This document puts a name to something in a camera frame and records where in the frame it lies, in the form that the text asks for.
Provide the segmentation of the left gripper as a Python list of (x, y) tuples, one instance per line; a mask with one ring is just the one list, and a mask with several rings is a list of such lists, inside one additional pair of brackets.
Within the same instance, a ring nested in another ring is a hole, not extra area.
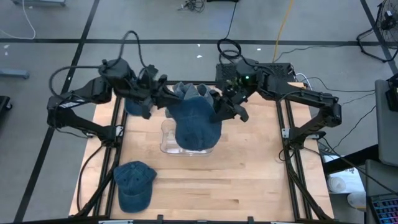
[(181, 102), (181, 99), (167, 86), (167, 75), (156, 76), (159, 70), (150, 64), (143, 67), (139, 76), (133, 81), (133, 102), (139, 108), (139, 115), (149, 119), (153, 106), (158, 108), (167, 107)]

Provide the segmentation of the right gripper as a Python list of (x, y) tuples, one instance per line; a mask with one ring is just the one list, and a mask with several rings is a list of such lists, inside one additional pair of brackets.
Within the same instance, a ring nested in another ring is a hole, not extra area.
[(229, 110), (229, 105), (234, 105), (236, 114), (239, 115), (241, 121), (247, 121), (249, 115), (241, 103), (248, 102), (251, 96), (251, 87), (242, 83), (230, 84), (227, 82), (218, 82), (217, 88), (221, 90), (217, 103), (213, 105), (215, 113), (210, 116), (212, 123), (222, 122), (233, 118), (233, 113)]

